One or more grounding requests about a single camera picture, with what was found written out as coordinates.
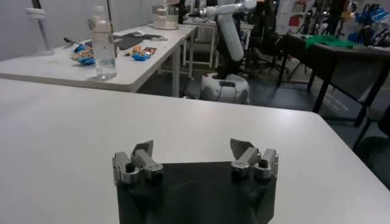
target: black office chair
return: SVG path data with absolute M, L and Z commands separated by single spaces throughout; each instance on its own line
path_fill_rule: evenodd
M 272 8 L 271 1 L 257 2 L 257 7 L 252 15 L 252 23 L 255 25 L 250 39 L 250 49 L 258 49 L 262 54 L 272 56 L 272 61 L 258 58 L 258 65 L 263 65 L 260 71 L 265 68 L 276 69 L 280 71 L 281 65 L 277 63 L 277 59 L 282 58 L 282 39 L 276 31 L 276 12 L 277 9 Z
M 384 113 L 370 109 L 367 112 L 367 123 L 355 144 L 354 151 L 378 179 L 390 189 L 390 138 L 367 137 L 359 143 L 371 122 L 377 121 L 380 116 L 378 127 L 390 136 L 390 106 Z

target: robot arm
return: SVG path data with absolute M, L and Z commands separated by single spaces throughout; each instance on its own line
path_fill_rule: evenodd
M 234 61 L 240 61 L 244 57 L 244 50 L 239 40 L 236 26 L 233 20 L 233 13 L 248 12 L 256 7 L 256 0 L 244 0 L 237 4 L 222 5 L 219 7 L 206 7 L 200 10 L 201 17 L 217 17 L 220 31 L 222 32 L 230 57 Z

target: metal bracket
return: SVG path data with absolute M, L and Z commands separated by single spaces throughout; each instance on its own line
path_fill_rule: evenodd
M 132 152 L 134 165 L 143 170 L 145 178 L 151 181 L 160 180 L 163 177 L 163 165 L 152 159 L 153 141 L 137 144 Z
M 267 149 L 259 163 L 254 165 L 255 178 L 269 179 L 272 175 L 277 177 L 279 166 L 279 155 L 274 149 Z
M 250 142 L 230 140 L 230 147 L 236 161 L 232 162 L 232 175 L 235 178 L 248 176 L 249 169 L 261 158 L 261 154 Z
M 112 158 L 114 184 L 135 184 L 140 180 L 140 170 L 135 167 L 125 152 L 115 153 Z

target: plastic bottle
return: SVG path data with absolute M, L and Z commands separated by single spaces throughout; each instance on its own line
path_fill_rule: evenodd
M 90 23 L 97 76 L 100 79 L 112 79 L 116 77 L 114 41 L 103 6 L 95 6 Z

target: green cloth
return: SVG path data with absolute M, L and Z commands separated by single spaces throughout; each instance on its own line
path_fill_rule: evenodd
M 312 44 L 324 44 L 324 45 L 329 45 L 333 47 L 344 47 L 344 48 L 349 48 L 352 49 L 354 47 L 354 44 L 349 41 L 342 41 L 338 40 L 334 36 L 312 36 L 306 40 L 306 49 L 308 49 Z

